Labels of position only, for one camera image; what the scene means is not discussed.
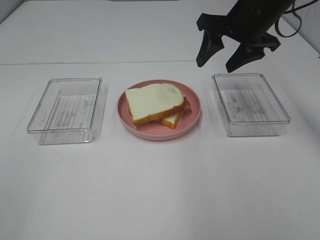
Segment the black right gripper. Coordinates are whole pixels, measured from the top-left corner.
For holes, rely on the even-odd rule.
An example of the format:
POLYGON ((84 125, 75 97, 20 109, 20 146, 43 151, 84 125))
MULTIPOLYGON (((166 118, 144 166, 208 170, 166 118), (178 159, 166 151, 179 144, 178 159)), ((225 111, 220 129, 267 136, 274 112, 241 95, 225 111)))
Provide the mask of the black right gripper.
POLYGON ((197 66, 203 67, 224 48, 222 36, 240 43, 225 65, 228 73, 262 59, 264 48, 275 51, 280 42, 268 30, 293 4, 293 0, 238 0, 227 15, 202 13, 196 22, 203 31, 197 66))

